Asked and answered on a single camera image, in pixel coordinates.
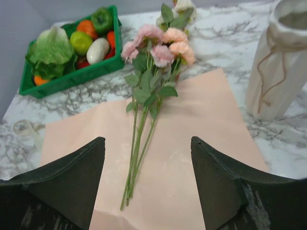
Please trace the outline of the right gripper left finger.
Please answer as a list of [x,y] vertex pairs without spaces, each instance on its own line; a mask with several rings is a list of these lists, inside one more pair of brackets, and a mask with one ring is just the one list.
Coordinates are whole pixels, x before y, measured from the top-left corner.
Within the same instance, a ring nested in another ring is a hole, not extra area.
[[105,138],[0,182],[2,230],[87,230],[105,160]]

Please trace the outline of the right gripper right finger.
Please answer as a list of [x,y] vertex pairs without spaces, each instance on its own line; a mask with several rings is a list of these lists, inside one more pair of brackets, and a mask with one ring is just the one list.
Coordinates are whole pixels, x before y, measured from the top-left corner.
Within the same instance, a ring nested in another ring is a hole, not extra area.
[[250,167],[191,139],[191,159],[208,230],[304,230],[307,181]]

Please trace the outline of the beige ribbon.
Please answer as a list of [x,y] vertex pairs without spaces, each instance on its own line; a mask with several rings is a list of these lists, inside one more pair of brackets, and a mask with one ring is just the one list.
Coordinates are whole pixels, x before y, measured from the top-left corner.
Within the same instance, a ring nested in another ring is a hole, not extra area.
[[13,131],[16,135],[21,137],[30,136],[34,145],[39,152],[43,150],[43,138],[39,134],[39,131],[45,129],[44,124],[32,124],[29,120],[23,119],[19,120],[13,124]]

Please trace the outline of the pink wrapping paper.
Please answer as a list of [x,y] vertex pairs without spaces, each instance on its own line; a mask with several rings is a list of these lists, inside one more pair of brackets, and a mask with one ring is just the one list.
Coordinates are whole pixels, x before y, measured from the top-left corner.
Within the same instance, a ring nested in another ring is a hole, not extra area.
[[256,169],[268,167],[243,121],[222,69],[176,86],[162,105],[154,129],[146,120],[145,149],[133,199],[120,210],[130,162],[133,113],[128,100],[99,104],[46,126],[41,164],[74,152],[96,137],[106,140],[105,162],[90,229],[202,230],[205,224],[191,161],[191,138],[200,137]]

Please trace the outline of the pink flower bouquet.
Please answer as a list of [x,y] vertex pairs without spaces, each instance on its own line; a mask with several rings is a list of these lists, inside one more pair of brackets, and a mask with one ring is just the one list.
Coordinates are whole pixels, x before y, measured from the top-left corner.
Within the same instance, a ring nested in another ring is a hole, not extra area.
[[134,113],[128,175],[120,210],[129,205],[142,160],[155,124],[168,97],[177,97],[176,81],[185,67],[195,62],[187,32],[175,27],[163,31],[153,24],[143,25],[133,41],[124,45],[121,56],[135,69],[125,77],[132,100],[126,111]]

